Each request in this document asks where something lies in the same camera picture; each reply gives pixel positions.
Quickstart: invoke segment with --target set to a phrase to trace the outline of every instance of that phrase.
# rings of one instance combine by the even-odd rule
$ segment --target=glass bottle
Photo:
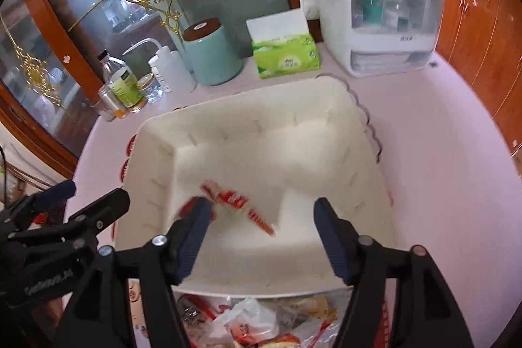
[[[137,87],[137,79],[127,64],[112,58],[105,50],[98,59],[103,65],[103,79],[122,104],[132,112],[139,111],[147,103]]]

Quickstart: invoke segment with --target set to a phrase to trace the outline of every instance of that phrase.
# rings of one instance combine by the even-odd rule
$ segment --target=snack package
[[[176,300],[176,307],[179,312],[179,316],[183,321],[183,325],[190,342],[199,347],[200,340],[204,338],[210,331],[213,319],[208,317],[208,315],[199,309],[197,306],[197,304],[200,304],[200,302],[198,302],[199,300],[194,303],[191,297],[197,297],[197,295],[179,296],[179,298]]]
[[[243,346],[273,339],[279,334],[276,313],[261,305],[256,299],[247,298],[225,311],[212,322],[212,333],[227,329]]]
[[[280,300],[280,302],[294,308],[301,314],[316,319],[330,321],[336,319],[337,310],[335,308],[329,308],[328,300],[324,295],[314,295],[306,298],[286,298]]]
[[[261,304],[276,312],[279,334],[285,335],[300,324],[309,320],[310,315],[300,312],[294,305],[286,302],[287,298],[261,300]]]
[[[273,226],[263,220],[259,213],[249,205],[250,199],[246,196],[241,195],[232,189],[222,189],[220,185],[213,180],[205,180],[200,187],[211,201],[217,202],[221,205],[227,205],[233,211],[246,214],[246,217],[251,222],[270,236],[276,234]]]
[[[341,288],[322,294],[328,302],[328,310],[333,313],[330,315],[332,322],[333,320],[343,321],[352,293],[352,288]]]
[[[205,301],[216,312],[216,315],[223,314],[227,310],[231,310],[234,305],[242,301],[242,299],[233,299],[230,296],[205,296]]]
[[[337,325],[329,321],[311,318],[284,336],[263,344],[262,348],[314,348],[318,343],[326,348],[325,344],[335,339],[338,330]]]

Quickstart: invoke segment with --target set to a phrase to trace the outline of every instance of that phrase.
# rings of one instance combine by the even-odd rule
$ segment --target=bottle cap
[[[159,61],[160,59],[158,58],[157,55],[154,55],[151,59],[149,59],[149,66],[152,68],[152,67],[155,67],[156,66],[156,63]]]
[[[170,59],[170,48],[168,46],[162,46],[156,51],[156,56],[161,60],[167,60]]]
[[[211,33],[214,33],[221,27],[218,18],[209,18],[192,24],[183,32],[183,40],[186,42],[202,39]]]
[[[144,90],[146,89],[153,81],[154,79],[154,74],[152,73],[149,73],[149,74],[145,74],[141,79],[138,80],[138,83],[136,83],[136,86],[138,87],[139,90]]]
[[[100,55],[98,55],[98,59],[101,61],[101,60],[103,60],[103,58],[108,57],[108,56],[109,56],[109,53],[107,52],[107,50],[104,50]]]

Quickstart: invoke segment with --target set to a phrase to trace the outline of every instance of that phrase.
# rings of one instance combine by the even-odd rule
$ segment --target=plastic storage box
[[[241,215],[218,212],[179,291],[269,297],[342,287],[313,221],[321,196],[360,234],[395,245],[390,199],[359,110],[330,77],[147,120],[124,181],[131,204],[118,222],[117,248],[165,233],[178,209],[203,194],[206,179],[249,197],[277,232],[271,237]]]

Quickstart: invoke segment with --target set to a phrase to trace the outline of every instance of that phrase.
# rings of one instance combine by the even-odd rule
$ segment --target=tissue box
[[[247,20],[262,79],[318,70],[319,54],[300,9]]]

